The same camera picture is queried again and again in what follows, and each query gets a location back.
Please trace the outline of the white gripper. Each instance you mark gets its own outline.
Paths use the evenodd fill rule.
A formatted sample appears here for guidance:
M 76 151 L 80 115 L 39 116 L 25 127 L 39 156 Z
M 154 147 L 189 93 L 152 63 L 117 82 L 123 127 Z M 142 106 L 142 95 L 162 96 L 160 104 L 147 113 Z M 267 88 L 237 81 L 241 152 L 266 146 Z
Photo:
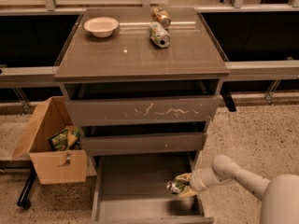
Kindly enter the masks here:
M 179 198 L 189 198 L 207 190 L 207 185 L 203 181 L 200 169 L 194 170 L 191 173 L 177 175 L 175 180 L 181 183 L 190 182 L 190 185 L 180 187 Z

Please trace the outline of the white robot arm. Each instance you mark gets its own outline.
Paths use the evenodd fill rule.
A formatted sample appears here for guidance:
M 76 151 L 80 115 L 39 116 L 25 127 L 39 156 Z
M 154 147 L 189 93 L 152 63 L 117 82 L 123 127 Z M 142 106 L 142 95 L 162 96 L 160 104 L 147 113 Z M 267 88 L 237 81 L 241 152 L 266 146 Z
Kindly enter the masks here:
M 298 175 L 278 175 L 269 180 L 225 155 L 215 157 L 208 167 L 176 176 L 167 183 L 167 189 L 180 198 L 188 198 L 232 181 L 262 202 L 260 224 L 299 224 Z

